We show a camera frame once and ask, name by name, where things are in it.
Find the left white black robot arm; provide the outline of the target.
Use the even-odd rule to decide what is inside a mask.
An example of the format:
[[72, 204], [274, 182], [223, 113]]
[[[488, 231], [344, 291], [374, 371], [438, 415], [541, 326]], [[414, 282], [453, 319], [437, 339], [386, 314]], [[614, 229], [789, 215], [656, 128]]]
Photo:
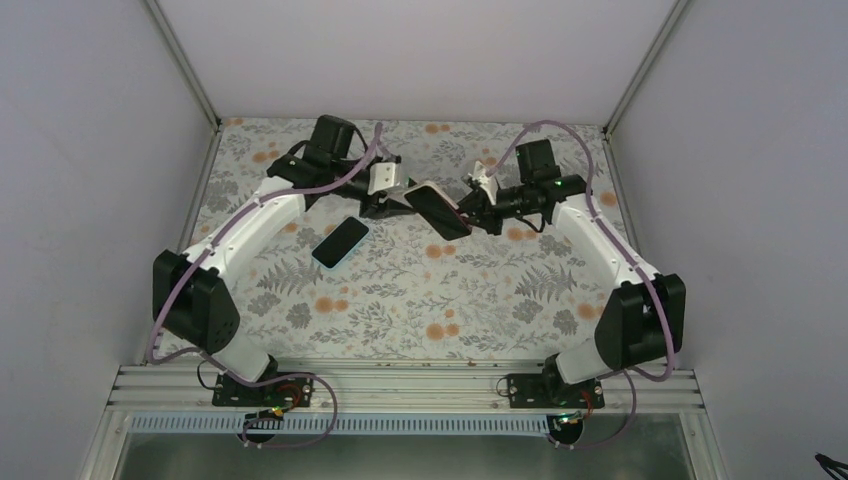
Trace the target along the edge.
[[309, 138], [268, 167], [246, 202], [201, 241], [180, 253], [164, 250], [153, 263], [153, 329], [146, 359], [164, 364], [197, 354], [238, 383], [255, 405], [277, 394], [277, 363], [240, 326], [230, 287], [244, 267], [286, 225], [325, 196], [351, 198], [365, 208], [390, 201], [410, 184], [397, 155], [382, 140], [384, 125], [366, 139], [353, 122], [320, 116]]

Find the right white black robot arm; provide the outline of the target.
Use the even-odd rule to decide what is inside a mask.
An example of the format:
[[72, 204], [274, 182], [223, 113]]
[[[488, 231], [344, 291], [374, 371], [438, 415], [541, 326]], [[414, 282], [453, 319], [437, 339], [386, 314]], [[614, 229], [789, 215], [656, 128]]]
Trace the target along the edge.
[[506, 219], [540, 215], [544, 225], [564, 234], [583, 254], [599, 283], [610, 290], [594, 334], [545, 360], [544, 399], [565, 407], [578, 397], [580, 383], [660, 358], [673, 370], [683, 341], [682, 279], [660, 273], [625, 242], [596, 207], [588, 183], [561, 172], [549, 141], [521, 144], [516, 157], [520, 183], [508, 188], [501, 188], [488, 167], [476, 162], [460, 212], [491, 234]]

